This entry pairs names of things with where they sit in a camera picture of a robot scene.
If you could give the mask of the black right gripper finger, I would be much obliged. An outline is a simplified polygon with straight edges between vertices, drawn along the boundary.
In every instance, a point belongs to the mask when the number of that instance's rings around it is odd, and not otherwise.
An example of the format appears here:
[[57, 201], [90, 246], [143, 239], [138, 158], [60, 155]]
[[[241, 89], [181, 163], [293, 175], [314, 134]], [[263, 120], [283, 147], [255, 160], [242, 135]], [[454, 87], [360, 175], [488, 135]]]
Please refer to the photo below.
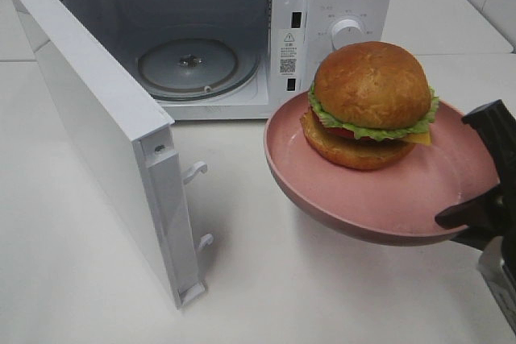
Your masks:
[[504, 102], [478, 106], [462, 117], [480, 136], [491, 155], [501, 183], [515, 182], [515, 117]]
[[435, 215], [444, 229], [465, 226], [453, 241], [476, 248], [476, 265], [511, 329], [515, 329], [515, 218], [501, 194], [483, 194]]

